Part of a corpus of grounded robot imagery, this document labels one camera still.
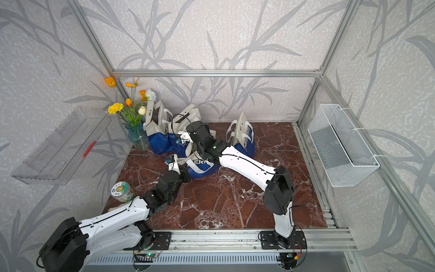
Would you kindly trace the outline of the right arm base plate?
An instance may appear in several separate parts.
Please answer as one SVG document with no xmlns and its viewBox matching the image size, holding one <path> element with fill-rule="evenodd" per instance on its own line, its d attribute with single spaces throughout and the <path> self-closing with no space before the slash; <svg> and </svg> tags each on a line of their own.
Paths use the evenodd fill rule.
<svg viewBox="0 0 435 272">
<path fill-rule="evenodd" d="M 288 238 L 278 235 L 275 231 L 261 231 L 258 236 L 262 249 L 299 250 L 307 249 L 307 239 L 301 230 L 293 230 Z"/>
</svg>

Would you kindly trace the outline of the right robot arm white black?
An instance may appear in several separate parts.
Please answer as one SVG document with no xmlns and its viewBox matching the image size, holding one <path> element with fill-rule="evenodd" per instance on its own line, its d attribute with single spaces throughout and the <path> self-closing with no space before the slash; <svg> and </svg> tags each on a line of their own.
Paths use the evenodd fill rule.
<svg viewBox="0 0 435 272">
<path fill-rule="evenodd" d="M 293 246 L 295 226 L 292 207 L 294 187 L 289 171 L 270 167 L 239 152 L 226 141 L 215 139 L 207 125 L 195 121 L 180 132 L 181 142 L 193 143 L 200 158 L 245 176 L 264 191 L 264 204 L 273 213 L 274 236 L 283 249 Z"/>
</svg>

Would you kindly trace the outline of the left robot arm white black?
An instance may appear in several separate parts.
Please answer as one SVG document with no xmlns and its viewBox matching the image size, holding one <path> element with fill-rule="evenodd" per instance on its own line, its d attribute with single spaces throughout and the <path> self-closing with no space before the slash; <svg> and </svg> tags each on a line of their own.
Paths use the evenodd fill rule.
<svg viewBox="0 0 435 272">
<path fill-rule="evenodd" d="M 78 272 L 106 254 L 138 249 L 152 235 L 145 221 L 172 204 L 189 181 L 187 166 L 171 163 L 154 189 L 127 204 L 81 222 L 64 220 L 40 249 L 37 266 L 47 272 Z"/>
</svg>

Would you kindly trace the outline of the takeout bag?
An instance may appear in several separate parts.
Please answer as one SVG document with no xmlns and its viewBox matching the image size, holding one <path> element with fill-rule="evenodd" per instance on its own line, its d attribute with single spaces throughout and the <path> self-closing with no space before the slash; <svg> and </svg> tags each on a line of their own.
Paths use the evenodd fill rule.
<svg viewBox="0 0 435 272">
<path fill-rule="evenodd" d="M 244 113 L 240 114 L 238 120 L 231 122 L 225 137 L 226 141 L 240 153 L 254 158 L 256 145 L 253 126 Z"/>
<path fill-rule="evenodd" d="M 153 100 L 149 100 L 145 117 L 143 127 L 153 152 L 156 155 L 161 155 L 173 151 L 169 140 L 169 124 L 173 114 L 166 109 L 162 101 L 155 103 Z"/>
<path fill-rule="evenodd" d="M 193 143 L 182 144 L 180 140 L 172 143 L 181 169 L 187 170 L 192 180 L 212 175 L 219 169 L 219 165 L 209 162 L 199 155 Z"/>
<path fill-rule="evenodd" d="M 186 158 L 195 150 L 192 143 L 177 142 L 179 133 L 186 132 L 186 127 L 191 122 L 201 120 L 202 117 L 199 109 L 194 104 L 190 104 L 181 113 L 175 115 L 173 120 L 169 123 L 168 138 L 174 152 L 179 158 Z"/>
</svg>

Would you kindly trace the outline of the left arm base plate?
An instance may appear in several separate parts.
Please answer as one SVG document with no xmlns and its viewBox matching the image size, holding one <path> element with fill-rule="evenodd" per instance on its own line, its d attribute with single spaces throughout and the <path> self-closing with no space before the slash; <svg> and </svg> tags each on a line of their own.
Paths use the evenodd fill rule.
<svg viewBox="0 0 435 272">
<path fill-rule="evenodd" d="M 168 250 L 171 242 L 172 232 L 158 231 L 153 234 L 147 233 L 141 238 L 139 243 L 126 250 Z"/>
</svg>

